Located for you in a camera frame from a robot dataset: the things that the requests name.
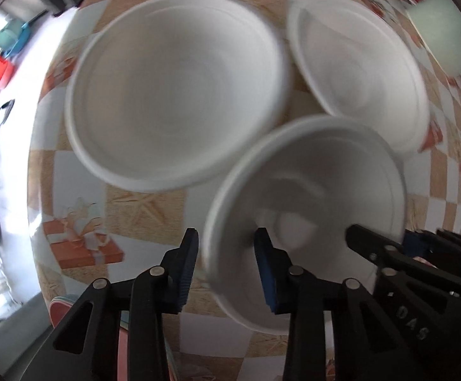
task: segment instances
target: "table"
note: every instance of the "table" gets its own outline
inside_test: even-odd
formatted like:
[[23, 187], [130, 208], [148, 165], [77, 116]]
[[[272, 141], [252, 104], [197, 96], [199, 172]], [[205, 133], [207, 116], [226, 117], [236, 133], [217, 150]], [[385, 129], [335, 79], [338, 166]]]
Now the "table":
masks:
[[[144, 1], [85, 0], [43, 84], [29, 154], [28, 216], [46, 302], [80, 294], [96, 278], [131, 279], [158, 264], [165, 251], [179, 245], [186, 227], [203, 231], [212, 196], [225, 175], [165, 193], [128, 192], [91, 175], [71, 149], [63, 109], [77, 57], [111, 20]], [[285, 36], [287, 11], [296, 0], [241, 1]], [[448, 79], [423, 47], [405, 16], [410, 2], [355, 1], [382, 16], [411, 49], [430, 100], [425, 145], [404, 163], [406, 227], [461, 232], [461, 82]], [[323, 113], [293, 67], [294, 88], [280, 124]], [[106, 244], [91, 249], [81, 238], [91, 231]], [[180, 315], [165, 316], [164, 331], [184, 379], [277, 380], [282, 374], [287, 337], [253, 332], [228, 318], [212, 298], [200, 261], [187, 305]]]

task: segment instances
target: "metal screw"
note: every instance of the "metal screw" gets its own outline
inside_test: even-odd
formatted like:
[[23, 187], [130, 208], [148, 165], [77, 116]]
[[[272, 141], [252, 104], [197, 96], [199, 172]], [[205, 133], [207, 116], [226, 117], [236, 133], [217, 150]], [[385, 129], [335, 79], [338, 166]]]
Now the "metal screw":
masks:
[[349, 290], [356, 290], [359, 288], [359, 286], [361, 286], [359, 281], [354, 278], [347, 279], [345, 281], [345, 285]]
[[289, 274], [294, 275], [294, 276], [300, 276], [305, 270], [300, 267], [299, 265], [292, 265], [289, 268]]
[[394, 276], [394, 275], [397, 274], [397, 272], [392, 268], [384, 268], [384, 269], [382, 269], [382, 273], [385, 276]]
[[93, 282], [93, 288], [96, 290], [101, 290], [107, 286], [107, 280], [103, 278], [99, 278]]
[[164, 273], [165, 273], [165, 269], [163, 269], [163, 267], [161, 266], [153, 266], [149, 270], [149, 274], [151, 276], [162, 276]]

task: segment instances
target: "checkered tablecloth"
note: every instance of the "checkered tablecloth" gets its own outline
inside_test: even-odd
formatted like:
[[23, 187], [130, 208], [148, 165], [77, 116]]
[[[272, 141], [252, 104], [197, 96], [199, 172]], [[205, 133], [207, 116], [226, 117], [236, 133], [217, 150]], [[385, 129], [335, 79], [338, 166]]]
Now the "checkered tablecloth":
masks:
[[[38, 277], [47, 302], [57, 295], [80, 294], [98, 277], [121, 281], [158, 264], [165, 251], [179, 245], [186, 227], [203, 230], [211, 198], [224, 176], [165, 193], [128, 192], [91, 175], [71, 149], [63, 111], [77, 57], [110, 21], [144, 1], [85, 0], [62, 38], [43, 84], [29, 155], [28, 214]], [[285, 36], [287, 11], [296, 0], [240, 1], [258, 9]], [[355, 1], [382, 16], [400, 35], [418, 60], [428, 91], [431, 122], [426, 144], [405, 162], [407, 228], [434, 231], [444, 227], [461, 232], [459, 81], [447, 79], [423, 47], [405, 16], [407, 0]], [[323, 113], [294, 69], [294, 90], [280, 124]], [[66, 239], [66, 233], [63, 229], [48, 231], [45, 225], [60, 220], [61, 225], [71, 222], [73, 230], [82, 230], [84, 219], [91, 218], [99, 219], [99, 233], [112, 236], [123, 260], [62, 269], [51, 245]], [[165, 335], [183, 379], [280, 379], [287, 337], [253, 332], [228, 318], [212, 298], [200, 264], [183, 312], [166, 315], [164, 320]]]

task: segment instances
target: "white floor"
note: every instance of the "white floor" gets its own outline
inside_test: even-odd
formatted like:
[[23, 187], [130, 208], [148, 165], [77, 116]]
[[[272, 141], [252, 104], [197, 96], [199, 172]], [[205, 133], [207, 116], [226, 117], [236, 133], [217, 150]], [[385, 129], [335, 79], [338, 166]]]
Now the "white floor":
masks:
[[18, 67], [0, 92], [0, 106], [15, 99], [0, 128], [0, 253], [10, 288], [18, 302], [27, 302], [40, 288], [31, 252], [27, 218], [27, 165], [29, 143], [44, 76], [76, 10], [41, 18], [23, 52]]

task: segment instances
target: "bowl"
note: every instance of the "bowl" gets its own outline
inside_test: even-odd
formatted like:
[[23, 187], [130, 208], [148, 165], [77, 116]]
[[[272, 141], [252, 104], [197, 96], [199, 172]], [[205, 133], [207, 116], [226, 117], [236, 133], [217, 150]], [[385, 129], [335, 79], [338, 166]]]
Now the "bowl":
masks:
[[271, 132], [232, 169], [203, 233], [207, 280], [220, 307], [254, 331], [287, 334], [288, 315], [266, 305], [253, 235], [321, 279], [353, 277], [372, 291], [376, 267], [351, 251], [345, 230], [360, 224], [396, 242], [405, 227], [405, 182], [392, 150], [347, 118], [299, 119]]
[[287, 33], [327, 113], [371, 127], [400, 156], [421, 147], [426, 88], [410, 50], [382, 18], [352, 0], [300, 0], [289, 11]]
[[275, 32], [232, 0], [151, 0], [84, 50], [66, 96], [75, 154], [129, 191], [181, 188], [230, 167], [288, 92]]

